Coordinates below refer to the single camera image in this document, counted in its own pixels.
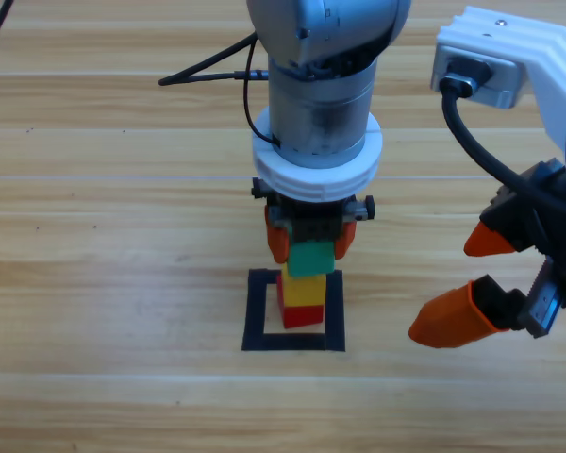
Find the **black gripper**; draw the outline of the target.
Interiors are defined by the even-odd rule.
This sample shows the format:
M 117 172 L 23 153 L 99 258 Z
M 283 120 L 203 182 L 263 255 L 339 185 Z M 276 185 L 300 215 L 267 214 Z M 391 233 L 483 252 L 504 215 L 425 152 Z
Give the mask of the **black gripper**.
M 334 242 L 335 258 L 342 259 L 355 239 L 358 222 L 375 218 L 371 195 L 307 202 L 276 192 L 259 177 L 254 177 L 252 184 L 251 194 L 266 200 L 267 243 L 276 263 L 288 261 L 291 243 L 306 242 Z
M 425 303 L 409 338 L 431 348 L 458 348 L 496 333 L 527 330 L 547 335 L 566 308 L 566 217 L 536 208 L 507 186 L 496 192 L 463 246 L 469 257 L 523 252 L 534 247 L 545 261 L 529 292 L 505 291 L 489 275 Z

